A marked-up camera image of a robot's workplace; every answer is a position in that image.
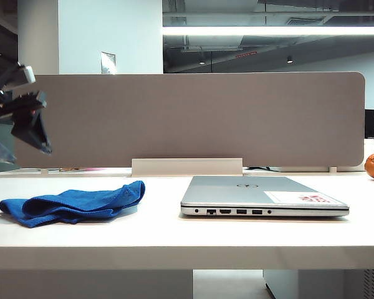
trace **white desk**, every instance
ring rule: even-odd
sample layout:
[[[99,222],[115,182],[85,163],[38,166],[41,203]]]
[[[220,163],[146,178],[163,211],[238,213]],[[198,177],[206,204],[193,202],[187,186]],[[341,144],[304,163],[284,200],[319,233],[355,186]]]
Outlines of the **white desk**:
[[[374,268],[374,180],[365,173],[287,176],[346,202],[350,215],[185,217],[180,201],[191,178],[141,178],[146,184],[141,203],[111,221],[28,229],[0,214],[0,270]],[[67,189],[116,189],[134,180],[0,176],[0,200]]]

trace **ceiling beam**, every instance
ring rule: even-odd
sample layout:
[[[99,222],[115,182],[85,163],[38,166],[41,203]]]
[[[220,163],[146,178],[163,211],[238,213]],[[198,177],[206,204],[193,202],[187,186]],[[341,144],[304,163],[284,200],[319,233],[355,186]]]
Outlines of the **ceiling beam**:
[[[374,11],[277,11],[277,12],[163,12],[163,17],[272,17],[272,16],[305,16],[305,17],[358,17],[374,16]]]

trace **ceiling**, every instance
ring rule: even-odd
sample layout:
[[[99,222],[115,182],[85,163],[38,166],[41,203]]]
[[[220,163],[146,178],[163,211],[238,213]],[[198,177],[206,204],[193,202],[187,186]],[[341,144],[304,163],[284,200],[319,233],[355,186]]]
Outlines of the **ceiling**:
[[[360,12],[366,16],[346,16]],[[367,26],[374,0],[163,0],[164,26]],[[164,72],[250,71],[374,51],[368,37],[165,36]]]

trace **desk leg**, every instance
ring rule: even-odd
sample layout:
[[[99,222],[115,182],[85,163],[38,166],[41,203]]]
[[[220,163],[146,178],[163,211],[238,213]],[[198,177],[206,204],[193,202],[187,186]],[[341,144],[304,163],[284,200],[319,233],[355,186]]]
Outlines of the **desk leg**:
[[[0,270],[0,299],[193,299],[192,270]]]

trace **floor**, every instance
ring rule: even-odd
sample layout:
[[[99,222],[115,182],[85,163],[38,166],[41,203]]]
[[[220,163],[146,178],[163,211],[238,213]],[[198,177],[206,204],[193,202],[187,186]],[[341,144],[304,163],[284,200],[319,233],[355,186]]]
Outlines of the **floor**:
[[[194,299],[272,299],[262,270],[194,270]]]

